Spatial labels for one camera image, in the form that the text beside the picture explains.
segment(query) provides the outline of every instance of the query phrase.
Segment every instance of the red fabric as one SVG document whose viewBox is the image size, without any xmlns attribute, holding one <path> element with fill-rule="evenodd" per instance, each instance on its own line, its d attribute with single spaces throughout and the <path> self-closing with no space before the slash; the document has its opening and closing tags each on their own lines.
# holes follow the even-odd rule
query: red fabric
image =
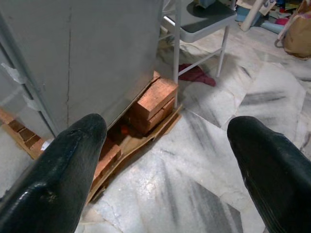
<svg viewBox="0 0 311 233">
<path fill-rule="evenodd" d="M 178 71 L 182 71 L 183 69 L 191 65 L 192 64 L 179 65 Z M 206 75 L 199 66 L 195 66 L 191 70 L 188 70 L 186 73 L 180 75 L 178 79 L 190 82 L 201 82 L 210 86 L 216 86 L 215 80 L 210 76 Z"/>
</svg>

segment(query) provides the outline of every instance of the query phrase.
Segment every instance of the gray metal cabinet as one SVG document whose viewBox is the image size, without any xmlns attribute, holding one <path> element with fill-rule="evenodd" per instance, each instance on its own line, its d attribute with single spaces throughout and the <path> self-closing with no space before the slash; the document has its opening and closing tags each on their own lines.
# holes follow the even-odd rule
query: gray metal cabinet
<svg viewBox="0 0 311 233">
<path fill-rule="evenodd" d="M 54 135 L 89 113 L 111 126 L 149 83 L 162 4 L 0 1 L 0 42 Z"/>
</svg>

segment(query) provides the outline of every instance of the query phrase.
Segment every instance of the white marble floor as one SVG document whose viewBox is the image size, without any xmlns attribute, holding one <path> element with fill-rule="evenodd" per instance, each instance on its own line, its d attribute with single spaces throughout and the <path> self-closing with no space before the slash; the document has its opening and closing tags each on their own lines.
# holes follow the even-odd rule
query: white marble floor
<svg viewBox="0 0 311 233">
<path fill-rule="evenodd" d="M 213 52 L 223 33 L 183 43 L 180 63 Z M 76 232 L 263 233 L 226 128 L 234 116 L 255 116 L 311 158 L 311 61 L 275 48 L 275 39 L 265 29 L 244 33 L 233 25 L 216 87 L 180 81 L 180 121 L 86 207 Z M 214 76 L 217 62 L 215 56 L 201 67 Z M 172 45 L 161 42 L 156 69 L 171 77 L 172 64 Z"/>
</svg>

